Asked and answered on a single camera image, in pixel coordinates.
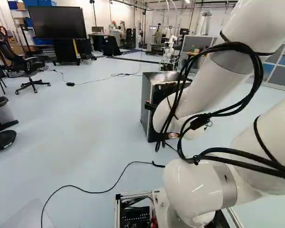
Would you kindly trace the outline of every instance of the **round black base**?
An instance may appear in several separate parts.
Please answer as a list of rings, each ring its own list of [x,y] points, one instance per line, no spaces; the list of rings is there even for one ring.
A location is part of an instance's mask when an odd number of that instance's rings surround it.
[[[12,145],[16,139],[16,135],[17,133],[13,130],[0,132],[0,150],[3,150]]]

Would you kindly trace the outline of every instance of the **blue storage bin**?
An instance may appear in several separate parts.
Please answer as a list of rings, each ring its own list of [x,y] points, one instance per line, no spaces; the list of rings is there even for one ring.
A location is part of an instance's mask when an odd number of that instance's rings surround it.
[[[38,0],[40,6],[57,6],[52,0]]]
[[[28,6],[38,6],[39,5],[37,0],[23,0],[23,2],[26,8],[28,8]]]
[[[17,6],[17,2],[16,1],[8,1],[9,3],[9,8],[11,10],[17,10],[18,9],[18,6]]]
[[[39,39],[37,37],[33,37],[35,45],[50,45],[53,44],[51,39]]]
[[[31,20],[31,18],[24,18],[24,22],[25,22],[27,27],[33,27],[33,22]]]

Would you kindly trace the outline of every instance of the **wire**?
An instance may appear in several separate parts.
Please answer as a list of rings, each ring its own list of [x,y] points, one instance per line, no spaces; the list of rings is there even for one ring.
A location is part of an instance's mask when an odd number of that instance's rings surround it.
[[[191,120],[191,127],[192,124],[196,124],[199,122],[202,122],[202,125],[206,125],[207,127],[207,123],[210,122],[210,118],[212,117],[223,117],[223,116],[231,116],[234,114],[237,114],[239,112],[241,112],[247,105],[248,103],[251,101],[251,99],[253,98],[254,94],[257,92],[257,90],[259,89],[262,81],[263,81],[263,77],[264,77],[264,70],[263,70],[263,65],[262,62],[258,56],[257,53],[255,53],[248,45],[240,43],[240,42],[227,42],[227,43],[223,43],[223,44],[219,44],[213,47],[210,47],[200,53],[198,53],[195,56],[192,56],[189,58],[189,60],[186,62],[186,64],[183,66],[183,68],[180,71],[180,76],[178,78],[177,81],[177,85],[176,85],[176,91],[175,91],[175,98],[174,98],[174,102],[173,105],[170,109],[170,112],[167,116],[166,121],[164,122],[160,133],[166,134],[167,130],[170,126],[170,123],[173,119],[173,117],[175,117],[175,113],[177,110],[177,107],[179,105],[179,102],[181,100],[181,96],[183,93],[183,90],[185,88],[185,81],[187,80],[188,74],[190,72],[191,67],[193,66],[193,63],[202,55],[206,55],[208,53],[213,53],[213,52],[219,52],[219,51],[227,51],[227,50],[234,50],[237,52],[241,52],[244,54],[248,54],[251,58],[251,61],[253,63],[253,67],[254,67],[254,82],[252,85],[252,88],[249,92],[249,94],[247,96],[245,96],[242,100],[240,100],[239,102],[237,102],[236,104],[233,104],[229,107],[220,109],[216,112],[213,113],[208,113],[208,114],[199,114],[199,115],[194,115],[193,117],[190,117],[182,126],[182,131],[185,127],[185,125],[190,122]],[[155,151],[157,152],[160,148],[160,144],[162,143],[162,147],[165,147],[165,140],[158,140],[155,146]]]
[[[155,167],[158,167],[158,168],[164,168],[165,166],[163,165],[158,165],[158,164],[155,164],[154,161],[152,162],[143,162],[143,161],[133,161],[133,162],[130,162],[129,164],[127,164],[127,166],[124,168],[122,174],[120,174],[118,180],[116,181],[116,183],[110,187],[108,190],[105,190],[105,191],[95,191],[95,192],[92,192],[92,191],[86,191],[86,190],[83,190],[82,188],[80,187],[77,187],[77,186],[74,186],[74,185],[65,185],[65,186],[62,186],[60,187],[59,189],[57,189],[56,191],[54,191],[50,196],[49,198],[47,199],[46,203],[44,204],[43,208],[42,208],[42,212],[41,212],[41,219],[40,219],[40,223],[41,223],[41,228],[43,228],[43,214],[44,214],[44,210],[46,208],[46,205],[47,203],[49,202],[49,200],[52,198],[53,195],[55,195],[58,191],[60,191],[61,189],[64,189],[64,188],[68,188],[68,187],[71,187],[71,188],[75,188],[75,189],[78,189],[82,192],[85,192],[85,193],[88,193],[88,194],[102,194],[102,193],[106,193],[106,192],[109,192],[111,191],[116,185],[117,183],[119,182],[119,180],[121,179],[122,175],[124,174],[125,170],[133,163],[141,163],[141,164],[150,164],[150,165],[153,165]]]
[[[111,74],[111,76],[125,77],[125,76],[129,76],[129,75],[138,74],[138,72],[141,70],[141,67],[142,67],[142,59],[143,59],[143,49],[141,49],[141,59],[140,59],[140,63],[139,63],[139,68],[138,68],[136,73],[119,73],[119,74]]]
[[[141,60],[140,60],[140,64],[139,64],[139,68],[137,70],[136,73],[119,73],[119,74],[111,74],[109,77],[106,77],[106,78],[102,78],[102,79],[98,79],[98,80],[93,80],[93,81],[87,81],[87,82],[83,82],[83,83],[74,83],[75,85],[84,85],[84,84],[88,84],[88,83],[92,83],[92,82],[100,82],[100,81],[105,81],[107,79],[110,79],[112,77],[126,77],[126,76],[130,76],[130,75],[133,75],[133,76],[142,76],[142,75],[137,75],[138,72],[141,70],[141,66],[142,66],[142,57],[143,57],[143,50],[141,50]],[[57,72],[57,73],[60,73],[62,74],[62,80],[65,82],[65,83],[68,83],[68,81],[65,80],[65,75],[60,72],[60,71],[57,71],[55,69],[49,69],[49,70],[42,70],[42,71],[54,71],[54,72]]]
[[[256,135],[256,138],[257,138],[259,144],[263,145],[262,148],[263,148],[264,152],[266,153],[266,155],[270,159],[266,159],[264,157],[260,157],[258,155],[252,154],[252,153],[248,153],[248,152],[244,152],[244,151],[240,151],[240,150],[236,150],[236,149],[231,149],[231,148],[223,148],[223,147],[209,148],[209,149],[204,150],[199,155],[195,155],[192,158],[186,158],[182,152],[181,140],[182,140],[183,136],[186,134],[186,132],[188,130],[190,130],[190,127],[188,127],[184,132],[182,132],[184,126],[181,129],[182,133],[180,134],[179,141],[178,141],[178,147],[177,147],[178,155],[182,160],[186,161],[189,164],[194,163],[195,165],[198,165],[200,160],[210,160],[210,161],[221,162],[224,164],[230,164],[230,165],[238,166],[238,167],[245,168],[248,170],[253,170],[253,171],[263,173],[263,174],[267,174],[267,175],[271,175],[271,176],[275,176],[275,177],[285,179],[285,166],[280,164],[277,161],[277,159],[274,158],[273,155],[266,148],[266,146],[263,143],[260,135],[258,134],[257,120],[258,120],[258,117],[256,118],[256,120],[254,122],[255,135]],[[249,159],[252,161],[256,161],[256,162],[263,164],[269,168],[259,166],[259,165],[250,164],[250,163],[246,163],[246,162],[242,162],[242,161],[232,160],[232,159],[228,159],[228,158],[221,158],[221,157],[217,157],[217,156],[208,156],[208,154],[213,154],[213,153],[217,153],[217,152],[232,154],[232,155],[235,155],[238,157],[243,157],[243,158],[246,158],[246,159]]]
[[[169,145],[167,142],[166,142],[166,145],[167,145],[167,146],[169,146],[171,149],[173,149],[174,151],[176,151],[176,152],[177,152],[177,150],[176,150],[176,149],[174,149],[174,147],[172,147],[171,145]]]

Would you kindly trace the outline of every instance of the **black screen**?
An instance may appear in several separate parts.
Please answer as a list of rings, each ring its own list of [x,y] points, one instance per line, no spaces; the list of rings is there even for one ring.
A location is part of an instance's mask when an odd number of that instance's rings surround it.
[[[37,38],[86,38],[86,28],[80,7],[29,7]]]

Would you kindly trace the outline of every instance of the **cable bundle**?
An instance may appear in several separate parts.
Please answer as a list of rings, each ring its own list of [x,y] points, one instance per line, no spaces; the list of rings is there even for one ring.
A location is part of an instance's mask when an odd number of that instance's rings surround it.
[[[210,47],[210,48],[206,49],[205,51],[199,53],[196,56],[191,57],[188,60],[186,65],[180,71],[180,77],[178,79],[177,86],[176,86],[174,103],[173,103],[173,106],[171,107],[170,113],[169,113],[169,115],[168,115],[162,129],[161,129],[161,133],[167,133],[167,129],[169,127],[169,124],[171,123],[172,118],[175,116],[176,109],[177,109],[178,104],[181,100],[180,98],[181,98],[182,92],[183,92],[184,87],[185,87],[186,78],[188,77],[189,71],[190,71],[194,61],[196,61],[202,55],[212,53],[212,52],[227,51],[227,50],[238,51],[241,53],[248,54],[250,56],[251,61],[253,63],[253,67],[254,67],[254,82],[253,82],[252,88],[251,88],[249,94],[247,96],[245,96],[242,100],[237,102],[236,104],[233,104],[229,107],[220,109],[220,110],[215,111],[213,113],[204,113],[204,114],[193,115],[192,117],[187,119],[184,122],[184,124],[180,130],[180,133],[179,133],[179,141],[177,144],[177,153],[181,159],[183,159],[187,163],[194,163],[195,165],[198,165],[200,160],[210,160],[210,161],[216,161],[216,162],[221,162],[221,163],[225,163],[225,164],[235,165],[235,166],[242,167],[245,169],[249,169],[249,170],[253,170],[253,171],[257,171],[257,172],[264,173],[267,175],[271,175],[271,176],[275,176],[275,177],[285,179],[285,166],[280,164],[278,162],[278,160],[270,153],[270,151],[266,148],[265,144],[263,143],[263,141],[262,141],[262,139],[258,133],[258,130],[257,130],[258,118],[256,118],[256,120],[254,122],[255,135],[256,135],[257,141],[259,142],[260,146],[262,147],[262,149],[264,150],[264,152],[266,153],[266,155],[270,159],[266,159],[266,158],[257,156],[255,154],[248,153],[248,152],[235,150],[235,149],[231,149],[231,148],[222,148],[222,147],[206,149],[202,153],[200,153],[199,155],[195,155],[192,158],[186,158],[185,155],[183,154],[183,151],[182,151],[181,141],[182,141],[182,138],[184,137],[184,135],[186,134],[187,131],[196,130],[196,129],[204,126],[204,125],[208,126],[208,123],[211,123],[210,119],[212,117],[231,116],[231,115],[235,115],[235,114],[241,112],[248,105],[248,103],[251,101],[251,99],[253,98],[256,91],[261,86],[261,83],[262,83],[263,77],[264,77],[263,64],[262,64],[258,54],[255,53],[246,44],[243,44],[240,42],[227,42],[224,44],[216,45],[214,47]],[[180,79],[182,78],[182,76],[183,76],[183,82],[182,82],[182,85],[180,86],[180,84],[181,84]],[[190,122],[190,127],[185,129],[185,126],[189,122]],[[165,146],[165,144],[166,144],[165,140],[158,141],[156,143],[156,147],[155,147],[156,151],[159,150],[161,142],[162,142],[162,146],[163,147]],[[256,162],[263,164],[265,166],[268,166],[269,168],[264,167],[264,166],[249,164],[249,163],[242,162],[242,161],[237,161],[237,160],[232,160],[232,159],[227,159],[227,158],[220,158],[218,156],[215,156],[215,155],[213,156],[211,154],[211,153],[216,153],[216,152],[227,153],[227,154],[232,154],[232,155],[236,155],[239,157],[244,157],[244,158],[256,161]]]
[[[168,130],[168,127],[171,123],[171,120],[175,116],[175,112],[176,112],[177,107],[180,103],[180,100],[181,100],[180,98],[181,98],[181,95],[182,95],[183,90],[185,88],[185,81],[187,80],[189,71],[190,71],[192,65],[194,64],[194,61],[196,61],[200,56],[206,55],[208,53],[213,53],[213,52],[218,52],[218,51],[230,51],[230,50],[241,52],[244,54],[248,54],[251,58],[251,61],[253,63],[253,67],[254,67],[254,82],[253,82],[250,93],[234,105],[220,109],[220,110],[213,112],[213,113],[198,114],[198,115],[194,115],[194,116],[190,117],[184,123],[184,125],[182,127],[182,131],[180,132],[180,135],[185,134],[190,129],[196,130],[196,129],[200,128],[201,126],[206,125],[208,122],[210,122],[211,117],[223,117],[223,116],[235,115],[235,114],[239,113],[240,111],[242,111],[248,105],[248,103],[253,98],[254,94],[259,89],[259,87],[261,86],[261,83],[263,81],[263,77],[264,77],[263,64],[262,64],[258,54],[255,53],[246,44],[243,44],[240,42],[227,42],[227,43],[219,44],[219,45],[210,47],[210,48],[198,53],[195,56],[190,57],[189,60],[187,61],[187,63],[181,69],[180,76],[178,78],[177,85],[176,85],[174,102],[173,102],[173,105],[170,109],[168,117],[167,117],[164,125],[162,126],[160,133],[162,133],[162,134],[167,133],[167,130]],[[187,128],[183,132],[186,124],[192,120],[193,120],[193,122],[191,123],[191,128],[189,128],[189,129]],[[156,143],[156,146],[155,146],[156,152],[159,150],[161,143],[162,143],[162,146],[165,147],[165,140],[158,141]]]

